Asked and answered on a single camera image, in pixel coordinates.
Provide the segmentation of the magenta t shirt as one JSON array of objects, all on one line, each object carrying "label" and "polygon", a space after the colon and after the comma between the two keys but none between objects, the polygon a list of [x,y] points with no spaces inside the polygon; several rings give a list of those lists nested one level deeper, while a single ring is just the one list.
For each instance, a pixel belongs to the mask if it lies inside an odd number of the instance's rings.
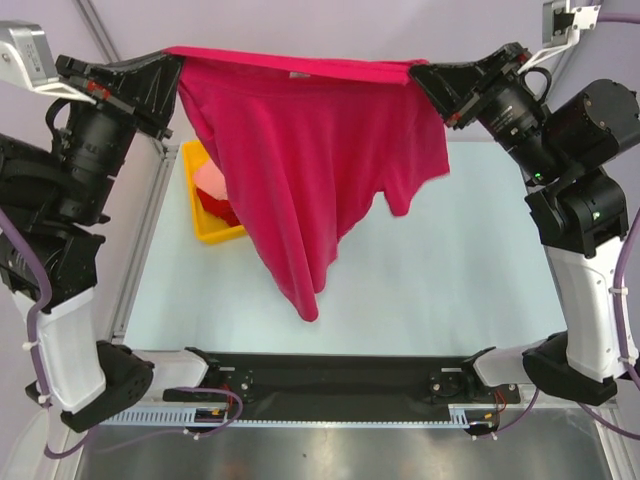
[{"label": "magenta t shirt", "polygon": [[175,46],[186,116],[228,199],[299,316],[340,240],[382,194],[403,216],[449,173],[444,125],[409,61],[319,59]]}]

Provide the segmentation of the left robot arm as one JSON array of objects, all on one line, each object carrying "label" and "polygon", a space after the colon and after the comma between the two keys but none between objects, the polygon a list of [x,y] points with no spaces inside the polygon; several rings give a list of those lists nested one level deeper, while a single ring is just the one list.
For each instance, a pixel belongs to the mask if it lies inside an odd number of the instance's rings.
[{"label": "left robot arm", "polygon": [[134,351],[97,338],[91,302],[104,237],[92,227],[134,138],[171,136],[180,56],[165,52],[111,64],[56,62],[63,89],[45,115],[51,146],[1,139],[1,280],[27,328],[36,378],[26,393],[85,432],[159,396],[187,388],[214,397],[221,376],[193,349]]}]

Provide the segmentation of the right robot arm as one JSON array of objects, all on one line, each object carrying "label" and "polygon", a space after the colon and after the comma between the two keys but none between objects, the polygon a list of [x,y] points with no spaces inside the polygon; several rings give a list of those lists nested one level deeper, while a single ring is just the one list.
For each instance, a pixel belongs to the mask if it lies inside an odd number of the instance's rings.
[{"label": "right robot arm", "polygon": [[639,104],[623,84],[597,79],[551,110],[527,85],[535,70],[517,43],[475,62],[409,70],[446,126],[481,124],[526,174],[525,201],[566,324],[531,345],[469,357],[461,388],[484,401],[497,386],[531,384],[599,406],[616,395],[619,380],[639,377],[623,274],[635,228],[623,189],[604,169],[638,144]]}]

